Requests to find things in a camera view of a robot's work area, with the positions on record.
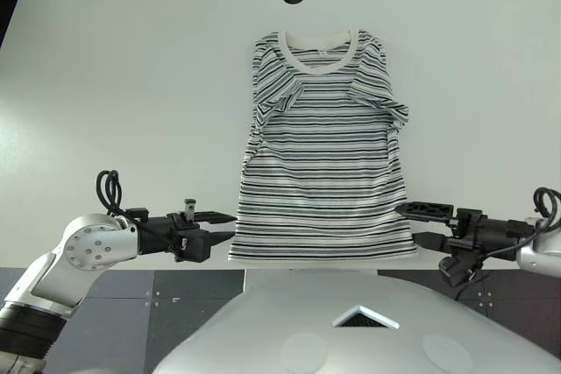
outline striped t-shirt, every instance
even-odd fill
[[[253,57],[253,116],[230,259],[351,260],[415,253],[394,101],[379,40],[274,32]]]

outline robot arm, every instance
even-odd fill
[[[544,197],[548,197],[551,210]],[[539,187],[534,192],[536,212],[543,219],[527,222],[490,219],[476,209],[459,208],[427,202],[409,202],[395,210],[410,220],[442,222],[451,228],[452,236],[433,232],[414,235],[423,248],[451,256],[443,258],[438,269],[451,286],[470,282],[487,258],[516,261],[526,271],[561,277],[561,218],[558,202],[561,194]]]
[[[107,177],[105,195],[101,184]],[[99,276],[138,255],[171,252],[176,261],[200,263],[210,249],[233,236],[208,232],[199,222],[234,221],[217,212],[185,211],[149,217],[145,208],[122,210],[117,172],[102,172],[97,192],[108,215],[84,215],[64,230],[60,243],[35,260],[0,304],[0,374],[36,374],[66,320],[75,313]]]

